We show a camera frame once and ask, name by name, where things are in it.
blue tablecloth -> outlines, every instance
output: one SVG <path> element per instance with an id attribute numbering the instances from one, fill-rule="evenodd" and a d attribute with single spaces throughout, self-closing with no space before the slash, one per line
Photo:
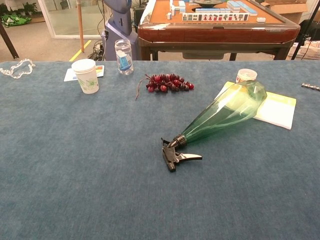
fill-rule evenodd
<path id="1" fill-rule="evenodd" d="M 13 62 L 0 63 L 8 69 Z M 319 239 L 318 61 L 104 62 L 100 90 L 63 82 L 70 62 L 0 75 L 0 239 Z M 239 69 L 297 99 L 292 130 L 250 119 L 188 145 L 201 161 L 168 171 L 171 140 Z M 148 93 L 144 74 L 176 73 L 189 92 Z"/>

glass jar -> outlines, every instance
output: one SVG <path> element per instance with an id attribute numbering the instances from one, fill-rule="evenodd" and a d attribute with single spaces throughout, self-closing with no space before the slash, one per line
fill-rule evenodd
<path id="1" fill-rule="evenodd" d="M 121 74 L 129 75 L 134 72 L 132 61 L 131 44 L 129 40 L 119 39 L 114 44 L 118 71 Z"/>

white paper cup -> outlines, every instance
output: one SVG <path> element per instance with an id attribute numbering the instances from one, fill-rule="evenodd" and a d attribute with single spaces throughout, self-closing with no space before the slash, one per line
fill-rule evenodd
<path id="1" fill-rule="evenodd" d="M 257 79 L 257 72 L 251 69 L 243 68 L 238 71 L 235 82 L 241 83 L 245 81 L 254 81 Z"/>
<path id="2" fill-rule="evenodd" d="M 82 91 L 85 94 L 94 94 L 99 90 L 96 73 L 96 62 L 92 59 L 81 59 L 71 65 Z"/>

gray robot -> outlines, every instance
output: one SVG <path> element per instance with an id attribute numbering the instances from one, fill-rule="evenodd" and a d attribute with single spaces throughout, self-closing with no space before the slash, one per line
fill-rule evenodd
<path id="1" fill-rule="evenodd" d="M 141 60 L 141 53 L 138 44 L 138 34 L 132 31 L 130 8 L 131 0 L 103 0 L 111 8 L 112 16 L 105 25 L 105 32 L 102 34 L 105 60 L 117 60 L 115 41 L 126 39 L 131 43 L 133 60 Z"/>

yellow line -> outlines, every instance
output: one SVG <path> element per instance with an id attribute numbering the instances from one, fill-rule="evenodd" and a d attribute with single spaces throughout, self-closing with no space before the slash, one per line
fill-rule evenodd
<path id="1" fill-rule="evenodd" d="M 83 46 L 86 48 L 91 43 L 91 40 L 87 41 L 85 45 Z M 69 62 L 73 62 L 81 53 L 81 49 L 69 60 Z"/>

